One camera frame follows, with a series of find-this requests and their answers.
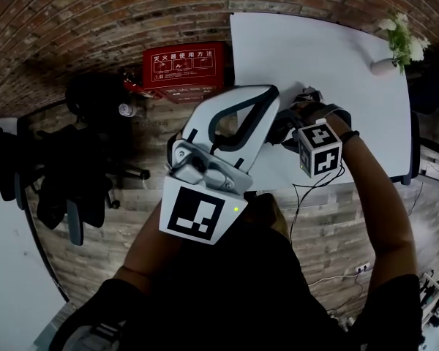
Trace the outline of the person's right hand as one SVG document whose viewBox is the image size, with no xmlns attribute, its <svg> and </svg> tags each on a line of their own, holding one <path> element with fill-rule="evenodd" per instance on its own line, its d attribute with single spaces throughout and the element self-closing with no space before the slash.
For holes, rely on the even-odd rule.
<svg viewBox="0 0 439 351">
<path fill-rule="evenodd" d="M 306 121 L 308 124 L 314 124 L 319 112 L 326 107 L 326 104 L 321 102 L 297 102 L 293 105 L 297 116 Z"/>
</svg>

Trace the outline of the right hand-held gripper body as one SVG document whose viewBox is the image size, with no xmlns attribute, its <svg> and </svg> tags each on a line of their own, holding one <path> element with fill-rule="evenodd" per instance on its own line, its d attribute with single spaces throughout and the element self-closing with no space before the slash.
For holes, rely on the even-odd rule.
<svg viewBox="0 0 439 351">
<path fill-rule="evenodd" d="M 298 131 L 300 166 L 310 178 L 336 170 L 341 159 L 342 142 L 326 117 L 334 114 L 351 127 L 349 112 L 335 104 L 326 105 L 320 112 L 323 116 L 312 126 Z"/>
</svg>

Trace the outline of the white ceramic vase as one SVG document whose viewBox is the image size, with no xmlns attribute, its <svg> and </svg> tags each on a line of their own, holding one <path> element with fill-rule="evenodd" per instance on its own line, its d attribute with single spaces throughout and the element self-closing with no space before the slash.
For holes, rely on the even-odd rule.
<svg viewBox="0 0 439 351">
<path fill-rule="evenodd" d="M 397 68 L 397 62 L 392 58 L 385 58 L 379 61 L 374 61 L 370 64 L 370 72 L 373 75 L 385 75 Z"/>
</svg>

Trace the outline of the person's left forearm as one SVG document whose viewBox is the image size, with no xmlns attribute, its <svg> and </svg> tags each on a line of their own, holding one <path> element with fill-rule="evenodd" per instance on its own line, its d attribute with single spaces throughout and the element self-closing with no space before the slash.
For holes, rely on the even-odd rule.
<svg viewBox="0 0 439 351">
<path fill-rule="evenodd" d="M 159 230 L 161 205 L 158 202 L 113 276 L 145 295 L 151 293 L 156 279 L 170 265 L 183 242 L 182 238 Z"/>
</svg>

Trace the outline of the black strapped device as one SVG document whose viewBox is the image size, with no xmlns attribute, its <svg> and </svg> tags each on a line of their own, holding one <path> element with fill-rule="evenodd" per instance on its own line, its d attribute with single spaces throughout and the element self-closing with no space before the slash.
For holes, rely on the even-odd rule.
<svg viewBox="0 0 439 351">
<path fill-rule="evenodd" d="M 291 105 L 280 112 L 278 112 L 273 124 L 267 134 L 266 143 L 274 145 L 281 145 L 285 149 L 299 153 L 299 134 L 298 131 L 301 128 L 312 126 L 306 121 L 300 119 L 293 105 L 297 102 L 321 102 L 324 98 L 319 90 L 313 87 L 304 88 L 303 91 L 298 94 Z"/>
</svg>

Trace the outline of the person's black shirt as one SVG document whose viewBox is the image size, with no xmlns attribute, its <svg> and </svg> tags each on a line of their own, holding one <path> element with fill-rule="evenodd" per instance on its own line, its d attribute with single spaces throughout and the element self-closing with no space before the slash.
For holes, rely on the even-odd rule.
<svg viewBox="0 0 439 351">
<path fill-rule="evenodd" d="M 344 330 L 314 298 L 286 238 L 250 224 L 213 245 L 186 242 L 150 295 L 109 279 L 49 351 L 418 351 L 419 281 L 367 296 Z"/>
</svg>

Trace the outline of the white desk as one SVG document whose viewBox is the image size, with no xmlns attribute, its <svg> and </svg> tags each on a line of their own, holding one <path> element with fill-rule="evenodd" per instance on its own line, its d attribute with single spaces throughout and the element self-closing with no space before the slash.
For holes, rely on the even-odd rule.
<svg viewBox="0 0 439 351">
<path fill-rule="evenodd" d="M 25 212 L 0 194 L 0 351 L 48 351 L 65 303 Z"/>
</svg>

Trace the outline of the white flowers bouquet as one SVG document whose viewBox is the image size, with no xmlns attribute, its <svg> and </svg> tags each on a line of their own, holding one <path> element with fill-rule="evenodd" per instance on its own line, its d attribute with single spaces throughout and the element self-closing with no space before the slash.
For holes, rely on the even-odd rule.
<svg viewBox="0 0 439 351">
<path fill-rule="evenodd" d="M 401 75 L 412 62 L 424 60 L 424 52 L 431 42 L 426 37 L 412 33 L 405 13 L 398 12 L 390 18 L 380 20 L 378 28 L 387 33 L 392 63 L 398 67 Z"/>
</svg>

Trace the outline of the black wrist band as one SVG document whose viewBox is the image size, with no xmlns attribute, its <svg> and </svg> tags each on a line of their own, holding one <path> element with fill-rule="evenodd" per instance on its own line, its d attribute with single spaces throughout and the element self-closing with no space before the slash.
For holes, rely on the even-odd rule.
<svg viewBox="0 0 439 351">
<path fill-rule="evenodd" d="M 344 146 L 352 137 L 358 137 L 360 135 L 359 131 L 351 130 L 343 133 L 339 138 Z"/>
</svg>

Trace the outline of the white table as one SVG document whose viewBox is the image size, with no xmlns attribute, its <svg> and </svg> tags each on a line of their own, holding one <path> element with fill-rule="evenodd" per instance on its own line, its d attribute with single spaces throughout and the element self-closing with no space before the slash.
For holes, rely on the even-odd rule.
<svg viewBox="0 0 439 351">
<path fill-rule="evenodd" d="M 410 170 L 408 85 L 393 69 L 371 73 L 391 53 L 385 40 L 345 26 L 291 15 L 235 13 L 230 17 L 235 82 L 272 84 L 287 108 L 308 86 L 348 111 L 372 154 L 391 176 Z"/>
</svg>

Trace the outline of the black bag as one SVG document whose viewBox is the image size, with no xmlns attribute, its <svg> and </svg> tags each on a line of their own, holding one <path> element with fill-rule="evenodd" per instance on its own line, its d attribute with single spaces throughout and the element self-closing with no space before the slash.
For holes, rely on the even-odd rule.
<svg viewBox="0 0 439 351">
<path fill-rule="evenodd" d="M 119 105 L 129 100 L 122 78 L 111 73 L 78 75 L 65 91 L 70 112 L 88 124 L 110 123 L 121 118 Z"/>
</svg>

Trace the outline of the red fire extinguisher box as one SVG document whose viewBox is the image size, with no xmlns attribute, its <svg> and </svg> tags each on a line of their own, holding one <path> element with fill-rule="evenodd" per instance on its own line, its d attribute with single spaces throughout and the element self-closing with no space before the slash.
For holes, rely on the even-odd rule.
<svg viewBox="0 0 439 351">
<path fill-rule="evenodd" d="M 224 42 L 199 42 L 145 50 L 145 92 L 176 104 L 201 102 L 225 87 L 228 46 Z"/>
</svg>

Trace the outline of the person's khaki trousers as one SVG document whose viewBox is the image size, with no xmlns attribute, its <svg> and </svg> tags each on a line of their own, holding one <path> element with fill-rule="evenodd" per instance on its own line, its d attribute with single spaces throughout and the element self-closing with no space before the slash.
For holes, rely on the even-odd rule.
<svg viewBox="0 0 439 351">
<path fill-rule="evenodd" d="M 273 194 L 246 192 L 244 199 L 248 204 L 241 214 L 241 219 L 249 224 L 275 230 L 289 240 L 288 223 Z"/>
</svg>

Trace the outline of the red fire extinguisher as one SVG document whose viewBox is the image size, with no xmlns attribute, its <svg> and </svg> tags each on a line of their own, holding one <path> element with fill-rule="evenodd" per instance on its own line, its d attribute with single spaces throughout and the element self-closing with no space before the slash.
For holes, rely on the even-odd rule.
<svg viewBox="0 0 439 351">
<path fill-rule="evenodd" d="M 128 92 L 133 94 L 138 94 L 148 99 L 154 99 L 156 97 L 154 91 L 146 90 L 143 87 L 142 80 L 136 74 L 124 73 L 123 85 Z"/>
</svg>

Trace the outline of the person's right forearm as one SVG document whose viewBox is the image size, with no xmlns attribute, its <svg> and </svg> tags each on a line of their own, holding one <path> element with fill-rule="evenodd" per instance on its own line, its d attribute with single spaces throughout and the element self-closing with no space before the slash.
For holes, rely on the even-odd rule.
<svg viewBox="0 0 439 351">
<path fill-rule="evenodd" d="M 339 136 L 352 130 L 334 114 L 326 120 Z M 369 291 L 396 277 L 416 274 L 413 231 L 408 212 L 391 179 L 359 136 L 342 146 L 342 158 L 356 185 L 375 252 Z"/>
</svg>

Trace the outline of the black office chair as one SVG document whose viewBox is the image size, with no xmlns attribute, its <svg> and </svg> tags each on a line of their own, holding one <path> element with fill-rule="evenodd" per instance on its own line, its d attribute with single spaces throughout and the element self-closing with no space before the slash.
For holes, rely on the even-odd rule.
<svg viewBox="0 0 439 351">
<path fill-rule="evenodd" d="M 409 185 L 414 178 L 439 187 L 439 179 L 420 174 L 421 148 L 439 154 L 439 143 L 420 135 L 419 114 L 431 115 L 439 108 L 439 43 L 427 50 L 420 65 L 408 68 L 408 93 L 411 117 L 410 169 L 406 175 L 395 176 L 393 182 Z"/>
<path fill-rule="evenodd" d="M 101 228 L 105 210 L 120 206 L 110 197 L 114 177 L 150 177 L 147 169 L 125 165 L 125 137 L 74 125 L 36 135 L 27 143 L 31 160 L 15 174 L 15 186 L 24 189 L 39 181 L 37 218 L 50 230 L 67 222 L 69 239 L 76 246 L 83 245 L 84 225 Z"/>
</svg>

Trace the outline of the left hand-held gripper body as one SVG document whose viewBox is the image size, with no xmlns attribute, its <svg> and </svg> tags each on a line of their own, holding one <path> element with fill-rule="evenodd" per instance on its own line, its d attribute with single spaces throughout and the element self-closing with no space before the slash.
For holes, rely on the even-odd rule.
<svg viewBox="0 0 439 351">
<path fill-rule="evenodd" d="M 172 145 L 159 229 L 214 245 L 246 208 L 252 177 L 186 140 Z"/>
</svg>

